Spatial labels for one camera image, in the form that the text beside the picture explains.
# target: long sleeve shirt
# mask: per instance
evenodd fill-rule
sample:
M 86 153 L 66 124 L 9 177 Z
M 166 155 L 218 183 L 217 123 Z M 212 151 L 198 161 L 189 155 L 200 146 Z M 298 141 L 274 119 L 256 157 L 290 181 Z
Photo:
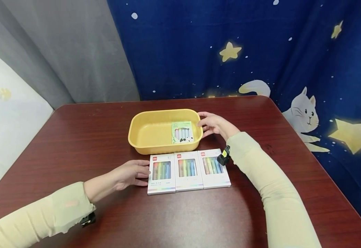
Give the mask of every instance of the long sleeve shirt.
M 227 140 L 230 155 L 259 191 L 270 248 L 318 248 L 321 244 L 295 187 L 247 133 Z
M 259 144 L 247 133 L 230 137 L 227 144 L 234 163 L 262 197 L 269 247 L 321 247 L 295 187 Z M 0 219 L 0 248 L 25 248 L 66 233 L 94 210 L 82 182 L 66 186 Z

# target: white wall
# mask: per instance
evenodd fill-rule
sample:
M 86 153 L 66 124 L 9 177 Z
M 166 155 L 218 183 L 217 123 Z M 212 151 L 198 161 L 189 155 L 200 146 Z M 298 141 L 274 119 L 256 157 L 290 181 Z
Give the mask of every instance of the white wall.
M 0 179 L 52 111 L 50 105 L 0 59 Z

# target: wooden table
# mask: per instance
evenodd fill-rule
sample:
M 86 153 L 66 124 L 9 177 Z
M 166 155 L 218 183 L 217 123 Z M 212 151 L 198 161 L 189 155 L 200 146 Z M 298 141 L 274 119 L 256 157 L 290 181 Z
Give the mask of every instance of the wooden table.
M 213 112 L 247 131 L 295 185 L 322 247 L 361 248 L 361 218 L 263 96 L 65 105 L 0 181 L 0 218 L 128 160 L 149 160 L 128 144 L 131 119 L 143 111 L 177 108 Z M 223 146 L 210 136 L 198 149 Z M 230 188 L 147 196 L 147 188 L 129 187 L 97 204 L 96 224 L 77 225 L 36 247 L 267 247 L 258 192 L 237 167 L 228 165 L 228 172 Z

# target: black wrist strap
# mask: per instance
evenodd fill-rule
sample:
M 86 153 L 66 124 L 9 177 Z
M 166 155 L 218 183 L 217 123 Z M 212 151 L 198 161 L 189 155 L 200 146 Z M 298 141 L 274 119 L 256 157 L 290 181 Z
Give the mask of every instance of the black wrist strap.
M 226 164 L 230 161 L 230 146 L 226 146 L 217 158 L 219 164 L 222 166 L 226 166 Z
M 88 225 L 94 224 L 96 222 L 95 212 L 91 212 L 87 217 L 81 219 L 80 224 L 81 227 L 86 227 Z

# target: clear plastic window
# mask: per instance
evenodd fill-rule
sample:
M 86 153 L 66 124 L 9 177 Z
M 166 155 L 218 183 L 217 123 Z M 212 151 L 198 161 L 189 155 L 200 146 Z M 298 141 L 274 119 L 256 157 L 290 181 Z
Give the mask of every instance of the clear plastic window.
M 195 167 L 195 159 L 181 159 L 178 160 L 179 177 L 193 177 L 197 175 L 197 168 Z
M 171 162 L 153 163 L 153 180 L 171 179 Z
M 203 163 L 206 175 L 223 173 L 222 165 L 219 164 L 217 157 L 203 157 Z

